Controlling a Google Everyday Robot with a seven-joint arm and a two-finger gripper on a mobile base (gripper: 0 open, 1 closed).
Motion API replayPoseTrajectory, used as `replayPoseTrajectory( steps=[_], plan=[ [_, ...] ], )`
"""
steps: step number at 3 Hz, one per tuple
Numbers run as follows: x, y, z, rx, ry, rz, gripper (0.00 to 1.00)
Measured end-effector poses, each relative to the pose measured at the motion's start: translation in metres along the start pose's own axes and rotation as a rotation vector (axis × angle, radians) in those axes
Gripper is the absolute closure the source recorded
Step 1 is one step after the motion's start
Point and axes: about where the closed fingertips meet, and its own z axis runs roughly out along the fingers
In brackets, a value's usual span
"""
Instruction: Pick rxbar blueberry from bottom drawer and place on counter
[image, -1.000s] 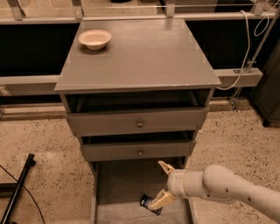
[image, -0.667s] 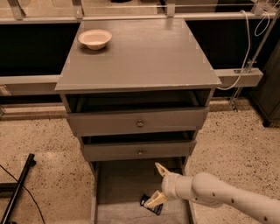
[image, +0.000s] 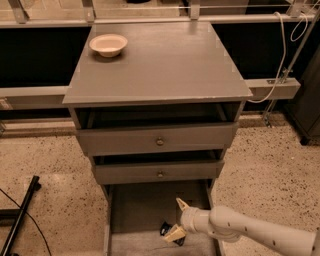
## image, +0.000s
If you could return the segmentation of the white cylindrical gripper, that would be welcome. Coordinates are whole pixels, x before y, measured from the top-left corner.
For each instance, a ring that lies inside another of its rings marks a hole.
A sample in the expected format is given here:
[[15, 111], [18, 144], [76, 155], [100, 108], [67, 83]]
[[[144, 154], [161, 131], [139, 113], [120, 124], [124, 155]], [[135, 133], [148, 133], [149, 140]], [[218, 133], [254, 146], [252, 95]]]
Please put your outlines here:
[[[182, 212], [180, 223], [182, 227], [191, 233], [207, 234], [209, 230], [209, 210], [202, 210], [189, 205], [181, 198], [177, 197], [176, 202]], [[163, 236], [166, 242], [174, 242], [174, 240], [184, 238], [186, 231], [181, 226], [175, 224], [170, 231]]]

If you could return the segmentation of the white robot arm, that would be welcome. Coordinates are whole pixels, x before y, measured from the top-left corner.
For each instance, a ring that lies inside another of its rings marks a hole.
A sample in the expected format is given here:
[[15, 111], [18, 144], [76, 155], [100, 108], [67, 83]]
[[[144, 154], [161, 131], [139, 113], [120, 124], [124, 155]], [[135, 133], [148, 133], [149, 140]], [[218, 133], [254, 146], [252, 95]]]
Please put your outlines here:
[[289, 226], [248, 217], [226, 206], [203, 210], [176, 199], [182, 211], [180, 223], [165, 235], [166, 242], [184, 238], [188, 233], [202, 233], [226, 242], [241, 236], [281, 254], [282, 256], [320, 256], [320, 232], [308, 232]]

